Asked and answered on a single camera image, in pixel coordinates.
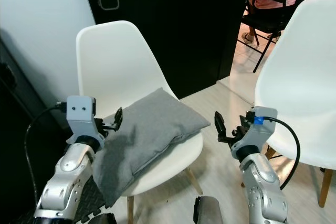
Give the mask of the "white plastic chair wooden legs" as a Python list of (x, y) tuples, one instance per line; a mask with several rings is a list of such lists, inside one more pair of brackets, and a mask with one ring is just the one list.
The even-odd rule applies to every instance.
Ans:
[[(77, 35), (76, 50), (79, 93), (96, 99), (96, 114), (106, 122), (112, 121), (119, 108), (125, 109), (159, 88), (177, 99), (149, 45), (129, 21), (84, 28)], [(201, 194), (190, 166), (182, 172)], [(128, 224), (134, 221), (136, 196), (125, 197)]]
[(336, 0), (305, 0), (260, 71), (256, 105), (278, 110), (267, 144), (278, 154), (322, 167), (324, 207), (336, 172)]

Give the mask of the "grey fabric pillow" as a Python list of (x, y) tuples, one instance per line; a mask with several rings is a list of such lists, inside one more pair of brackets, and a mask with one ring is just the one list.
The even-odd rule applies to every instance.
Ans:
[(163, 88), (122, 113), (119, 130), (106, 137), (94, 157), (93, 181), (108, 207), (187, 169), (202, 151), (201, 130), (210, 124)]

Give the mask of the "black textured floor mat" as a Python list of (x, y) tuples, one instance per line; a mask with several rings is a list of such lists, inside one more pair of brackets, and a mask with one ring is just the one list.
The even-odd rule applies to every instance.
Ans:
[(116, 224), (114, 214), (104, 212), (108, 205), (92, 180), (86, 183), (81, 195), (72, 219), (34, 217), (33, 210), (27, 210), (21, 214), (1, 214), (0, 224)]

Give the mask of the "black door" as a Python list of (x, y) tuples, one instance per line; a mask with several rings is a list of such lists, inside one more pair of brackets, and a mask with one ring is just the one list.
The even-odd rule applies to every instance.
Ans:
[(137, 26), (178, 98), (229, 76), (245, 0), (120, 0), (116, 10), (88, 1), (97, 24)]

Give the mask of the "black cabinet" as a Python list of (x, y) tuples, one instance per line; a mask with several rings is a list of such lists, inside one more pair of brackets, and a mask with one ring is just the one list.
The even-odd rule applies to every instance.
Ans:
[(6, 44), (0, 45), (1, 222), (7, 224), (35, 207), (24, 138), (41, 101)]

